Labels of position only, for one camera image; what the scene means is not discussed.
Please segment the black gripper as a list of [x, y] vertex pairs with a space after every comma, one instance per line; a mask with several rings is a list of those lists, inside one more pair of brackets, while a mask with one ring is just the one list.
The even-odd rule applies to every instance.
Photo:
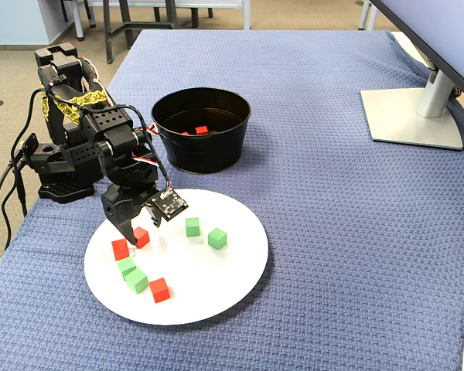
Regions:
[[[155, 156], [140, 156], [139, 160], [123, 158], [119, 162], [110, 161], [104, 174], [112, 182], [101, 196], [106, 217], [130, 244], [136, 246], [138, 239], [131, 220], [159, 191], [156, 185], [158, 162]], [[149, 207], [148, 213], [159, 228], [165, 219], [164, 212], [158, 207]]]

